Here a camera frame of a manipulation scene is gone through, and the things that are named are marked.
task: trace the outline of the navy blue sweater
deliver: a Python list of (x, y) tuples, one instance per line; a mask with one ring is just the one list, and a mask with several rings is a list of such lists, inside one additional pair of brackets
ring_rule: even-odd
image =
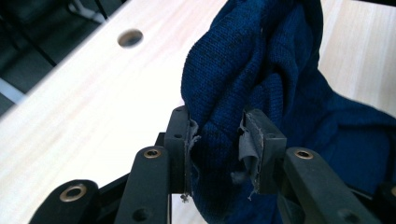
[(319, 0), (230, 0), (185, 62), (181, 93), (201, 139), (191, 151), (193, 199), (209, 223), (275, 223), (276, 196), (233, 184), (243, 108), (261, 109), (288, 147), (318, 152), (349, 185), (396, 180), (396, 120), (335, 93), (318, 70)]

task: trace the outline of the metal screw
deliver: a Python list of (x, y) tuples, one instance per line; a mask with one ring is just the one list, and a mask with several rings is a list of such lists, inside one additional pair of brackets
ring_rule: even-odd
[(294, 155), (300, 159), (304, 160), (311, 160), (314, 158), (314, 155), (310, 153), (309, 151), (302, 150), (302, 149), (297, 149), (294, 151)]
[(64, 203), (71, 203), (82, 198), (82, 196), (84, 196), (86, 193), (87, 187), (85, 187), (85, 185), (83, 184), (77, 184), (75, 186), (70, 186), (69, 188), (64, 190), (59, 198)]
[(145, 151), (145, 157), (148, 159), (155, 159), (161, 156), (161, 151), (155, 148)]

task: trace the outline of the wooden table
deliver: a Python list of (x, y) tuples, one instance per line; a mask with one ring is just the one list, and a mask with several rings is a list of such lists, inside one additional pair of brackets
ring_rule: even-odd
[[(127, 174), (183, 105), (180, 79), (193, 43), (222, 1), (124, 4), (0, 121), (0, 223), (27, 223), (62, 183), (100, 187)], [(320, 69), (347, 97), (396, 116), (396, 10), (323, 0)], [(118, 39), (138, 29), (132, 48)], [(193, 202), (174, 200), (174, 223), (203, 223)]]

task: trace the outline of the circular cable hole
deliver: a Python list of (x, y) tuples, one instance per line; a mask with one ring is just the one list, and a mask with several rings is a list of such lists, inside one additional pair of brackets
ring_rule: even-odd
[(142, 39), (143, 39), (143, 33), (141, 31), (136, 29), (129, 30), (120, 35), (119, 45), (124, 48), (133, 47), (138, 43), (140, 43)]
[(294, 152), (294, 155), (300, 159), (304, 159), (304, 160), (311, 160), (312, 158), (314, 158), (314, 155), (312, 153), (310, 153), (309, 151), (305, 151), (305, 150), (301, 150), (298, 149)]

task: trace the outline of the chair leg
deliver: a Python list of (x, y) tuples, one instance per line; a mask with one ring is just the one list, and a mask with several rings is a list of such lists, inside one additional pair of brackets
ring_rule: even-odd
[(20, 50), (20, 47), (17, 45), (17, 43), (14, 41), (14, 39), (9, 35), (9, 30), (6, 26), (6, 23), (2, 19), (0, 19), (0, 25), (3, 28), (7, 39), (9, 40), (9, 42), (11, 42), (12, 47), (14, 47), (14, 49), (16, 49), (16, 50)]
[(53, 60), (51, 59), (51, 57), (47, 54), (47, 52), (44, 51), (42, 48), (40, 48), (40, 47), (35, 43), (35, 41), (34, 41), (28, 34), (26, 34), (25, 31), (23, 31), (22, 28), (17, 28), (17, 29), (19, 30), (19, 32), (21, 33), (21, 35), (23, 36), (23, 38), (25, 38), (26, 41), (27, 41), (30, 45), (32, 45), (33, 48), (35, 48), (35, 50), (36, 50), (39, 54), (41, 54), (41, 56), (42, 56), (45, 60), (47, 60), (47, 62), (48, 62), (50, 65), (52, 65), (53, 67), (56, 66), (56, 62), (53, 61)]
[(105, 20), (107, 20), (108, 16), (105, 12), (105, 9), (102, 6), (102, 3), (100, 2), (100, 0), (95, 0), (96, 5), (98, 6), (100, 13), (102, 13), (103, 17), (105, 17)]

